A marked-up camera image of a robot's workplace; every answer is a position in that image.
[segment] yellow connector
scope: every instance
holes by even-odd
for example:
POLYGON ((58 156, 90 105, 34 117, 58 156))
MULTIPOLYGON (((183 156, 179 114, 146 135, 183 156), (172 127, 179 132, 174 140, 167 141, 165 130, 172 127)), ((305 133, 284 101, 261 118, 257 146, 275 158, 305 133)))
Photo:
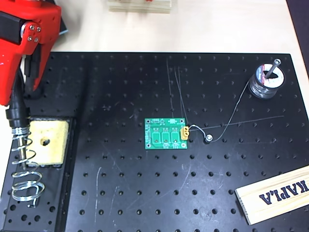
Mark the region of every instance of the yellow connector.
POLYGON ((183 127, 180 129, 180 137, 182 140, 188 140, 189 134, 189 127, 183 127))

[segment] green circuit board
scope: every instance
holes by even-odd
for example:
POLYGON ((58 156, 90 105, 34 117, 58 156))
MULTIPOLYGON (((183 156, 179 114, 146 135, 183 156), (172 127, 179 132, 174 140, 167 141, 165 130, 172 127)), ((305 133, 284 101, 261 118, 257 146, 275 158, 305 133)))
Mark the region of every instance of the green circuit board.
POLYGON ((187 149, 180 129, 184 118, 145 118, 145 149, 187 149))

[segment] red robotic gripper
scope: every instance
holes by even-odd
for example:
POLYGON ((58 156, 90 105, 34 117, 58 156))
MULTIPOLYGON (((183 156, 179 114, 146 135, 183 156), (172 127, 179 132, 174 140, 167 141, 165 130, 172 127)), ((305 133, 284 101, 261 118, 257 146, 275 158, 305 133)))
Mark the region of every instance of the red robotic gripper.
POLYGON ((32 55, 41 46, 39 76, 35 79, 35 90, 41 79, 60 30, 61 8, 37 0, 0 0, 0 12, 23 19, 21 43, 15 44, 0 38, 0 104, 8 105, 16 71, 23 55, 32 55))

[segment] screw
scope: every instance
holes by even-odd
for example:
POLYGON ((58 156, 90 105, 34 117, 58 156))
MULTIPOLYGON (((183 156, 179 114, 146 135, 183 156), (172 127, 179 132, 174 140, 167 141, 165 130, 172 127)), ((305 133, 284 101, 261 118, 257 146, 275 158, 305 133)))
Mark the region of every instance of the screw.
POLYGON ((213 140, 213 137, 212 137, 211 134, 206 135, 205 141, 206 141, 207 143, 210 143, 212 140, 213 140))
POLYGON ((268 71, 268 73, 265 75, 265 79, 268 79, 270 77, 270 75, 272 74, 272 72, 275 70, 276 67, 281 65, 281 60, 280 59, 275 59, 274 63, 272 64, 270 70, 268 71))

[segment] yellow sponge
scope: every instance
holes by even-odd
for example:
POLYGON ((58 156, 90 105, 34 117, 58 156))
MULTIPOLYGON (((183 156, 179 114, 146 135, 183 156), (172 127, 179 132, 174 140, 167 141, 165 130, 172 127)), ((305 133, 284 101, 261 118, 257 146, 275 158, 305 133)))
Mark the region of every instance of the yellow sponge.
MULTIPOLYGON (((33 143, 28 147, 37 155, 31 161, 39 165, 62 164, 67 145, 69 124, 67 121, 32 121, 30 123, 30 139, 33 143)), ((32 152, 26 153, 27 158, 33 156, 32 152)))

